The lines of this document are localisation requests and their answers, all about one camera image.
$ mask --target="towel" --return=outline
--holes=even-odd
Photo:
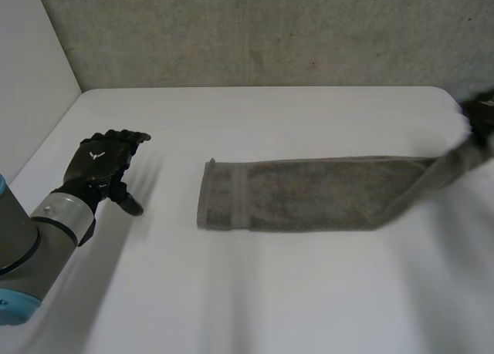
[[[492,157],[474,134],[442,157],[342,157],[206,163],[200,228],[374,230]]]

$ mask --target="white logo on glove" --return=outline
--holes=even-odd
[[[93,160],[97,159],[98,157],[103,156],[105,153],[100,153],[99,155],[95,155],[94,153],[90,152],[90,156],[93,158]]]

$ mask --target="concrete wall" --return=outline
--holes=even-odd
[[[40,0],[0,0],[0,173],[10,183],[80,88]]]
[[[83,90],[494,84],[494,0],[42,0]]]

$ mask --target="silver metal cylinder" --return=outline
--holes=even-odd
[[[60,192],[46,196],[31,217],[44,217],[64,225],[76,236],[77,244],[94,220],[93,211],[84,201],[72,194]]]
[[[0,270],[26,255],[37,237],[38,229],[0,176]]]

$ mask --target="gray wall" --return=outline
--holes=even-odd
[[[494,0],[42,0],[83,90],[494,85]]]

